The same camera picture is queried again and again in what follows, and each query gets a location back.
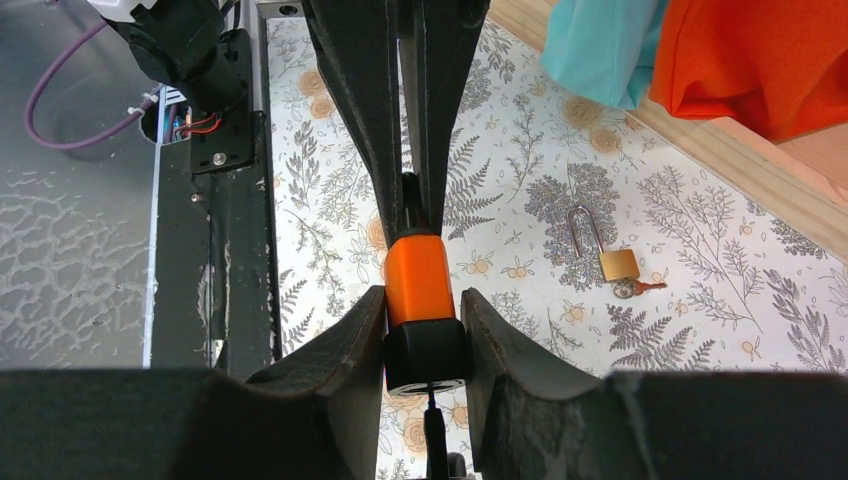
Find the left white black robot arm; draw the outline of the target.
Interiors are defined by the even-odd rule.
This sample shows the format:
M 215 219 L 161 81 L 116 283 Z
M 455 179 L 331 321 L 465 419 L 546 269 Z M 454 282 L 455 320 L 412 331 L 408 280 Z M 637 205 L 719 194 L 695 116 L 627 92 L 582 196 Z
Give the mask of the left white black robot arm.
M 152 80 L 209 113 L 247 88 L 227 61 L 217 1 L 97 1 Z M 371 177 L 386 239 L 443 229 L 448 154 L 489 5 L 306 1 L 317 66 Z

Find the black key bunch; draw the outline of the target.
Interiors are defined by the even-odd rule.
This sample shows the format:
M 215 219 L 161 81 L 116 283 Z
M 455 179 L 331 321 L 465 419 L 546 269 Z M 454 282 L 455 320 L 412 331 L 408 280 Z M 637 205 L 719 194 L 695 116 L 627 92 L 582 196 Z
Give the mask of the black key bunch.
M 467 473 L 465 457 L 461 453 L 447 450 L 443 413 L 437 407 L 432 387 L 428 389 L 427 397 L 427 409 L 424 412 L 426 479 L 465 479 Z

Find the orange black padlock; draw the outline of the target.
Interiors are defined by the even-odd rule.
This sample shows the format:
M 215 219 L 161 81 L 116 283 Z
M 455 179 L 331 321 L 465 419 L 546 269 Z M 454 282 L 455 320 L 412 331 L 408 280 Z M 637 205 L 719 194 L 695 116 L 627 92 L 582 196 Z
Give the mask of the orange black padlock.
M 399 236 L 384 263 L 383 360 L 388 393 L 416 396 L 462 385 L 471 357 L 456 314 L 446 248 L 428 224 L 417 176 L 405 172 L 402 186 Z

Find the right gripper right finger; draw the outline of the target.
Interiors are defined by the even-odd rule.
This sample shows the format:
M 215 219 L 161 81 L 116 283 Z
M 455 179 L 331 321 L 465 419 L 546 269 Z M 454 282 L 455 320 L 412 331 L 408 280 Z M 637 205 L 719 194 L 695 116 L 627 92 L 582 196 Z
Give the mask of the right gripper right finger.
M 486 479 L 843 479 L 847 380 L 813 373 L 596 378 L 461 299 L 474 468 Z

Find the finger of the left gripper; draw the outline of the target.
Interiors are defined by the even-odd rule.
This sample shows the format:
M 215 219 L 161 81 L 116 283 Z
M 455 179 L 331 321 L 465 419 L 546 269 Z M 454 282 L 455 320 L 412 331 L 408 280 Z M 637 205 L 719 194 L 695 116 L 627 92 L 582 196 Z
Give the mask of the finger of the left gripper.
M 403 200 L 395 6 L 385 0 L 302 6 L 319 72 L 370 175 L 392 245 Z
M 413 171 L 426 225 L 442 232 L 451 135 L 490 3 L 400 3 L 400 64 Z

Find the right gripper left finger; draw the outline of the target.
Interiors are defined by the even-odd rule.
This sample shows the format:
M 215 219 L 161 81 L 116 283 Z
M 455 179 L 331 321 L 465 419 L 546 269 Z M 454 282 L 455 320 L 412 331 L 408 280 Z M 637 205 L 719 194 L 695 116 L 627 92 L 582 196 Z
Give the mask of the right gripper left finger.
M 239 381 L 218 369 L 8 371 L 5 479 L 371 479 L 386 298 Z

